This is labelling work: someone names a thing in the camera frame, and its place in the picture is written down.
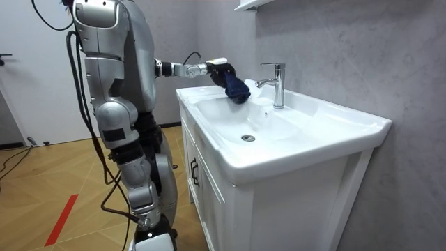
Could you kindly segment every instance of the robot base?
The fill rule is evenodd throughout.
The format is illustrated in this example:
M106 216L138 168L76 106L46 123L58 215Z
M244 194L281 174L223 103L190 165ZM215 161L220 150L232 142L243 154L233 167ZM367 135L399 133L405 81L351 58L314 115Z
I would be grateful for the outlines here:
M130 242L128 251L174 251L174 246L169 234L162 234L142 241L134 245L134 240Z

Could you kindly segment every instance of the wooden floor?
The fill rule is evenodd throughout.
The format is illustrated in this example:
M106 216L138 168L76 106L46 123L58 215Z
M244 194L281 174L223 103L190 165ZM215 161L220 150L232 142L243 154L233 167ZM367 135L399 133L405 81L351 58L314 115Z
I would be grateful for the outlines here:
M208 250L194 204L188 199L181 127L164 129L164 133L174 164L178 165L174 170L178 186L174 223L178 230L178 250ZM0 162L17 152L0 152ZM6 171L19 159L13 159ZM113 162L109 161L108 165L116 172ZM100 203L110 189L104 185L102 175L102 166L91 140L34 148L1 181L0 250L121 250L126 219L100 209ZM56 244L44 247L71 195L79 196ZM127 210L118 192L107 205ZM130 239L133 231L134 225L131 225Z

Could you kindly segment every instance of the baseboard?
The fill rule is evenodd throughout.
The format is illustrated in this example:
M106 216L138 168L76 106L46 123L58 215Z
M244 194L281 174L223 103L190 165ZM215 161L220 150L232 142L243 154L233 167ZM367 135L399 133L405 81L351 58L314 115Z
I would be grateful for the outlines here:
M23 142L17 142L17 143L9 143L9 144L0 144L0 150L8 150L8 149L14 149L14 148L20 148L24 147Z
M176 126L181 126L181 122L166 123L166 124L161 124L159 126L161 128L176 127Z

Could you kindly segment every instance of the gray wall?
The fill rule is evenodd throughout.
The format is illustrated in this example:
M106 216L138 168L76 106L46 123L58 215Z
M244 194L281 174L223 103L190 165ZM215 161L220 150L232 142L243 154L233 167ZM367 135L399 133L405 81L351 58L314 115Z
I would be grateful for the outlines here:
M163 61L184 62L198 50L197 18L195 6L190 0L136 0L150 25L155 42L155 56ZM192 57L190 62L197 62ZM180 107L176 89L196 86L197 81L185 78L157 79L157 104L154 115L157 123L180 121Z
M197 6L204 58L227 56L242 79L272 77L257 65L285 62L287 89L394 121L338 250L445 250L446 3L276 0L257 14L237 5Z
M0 145L23 142L22 134L0 92Z

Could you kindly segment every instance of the faucet handle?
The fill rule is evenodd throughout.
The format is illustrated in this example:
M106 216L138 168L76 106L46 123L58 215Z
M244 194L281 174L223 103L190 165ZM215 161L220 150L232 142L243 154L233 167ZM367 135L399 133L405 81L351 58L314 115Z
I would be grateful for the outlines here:
M261 63L260 65L261 65L261 66L269 66L269 65L272 65L272 66L274 66L274 69L275 69L275 70L285 70L285 66L286 66L285 63Z

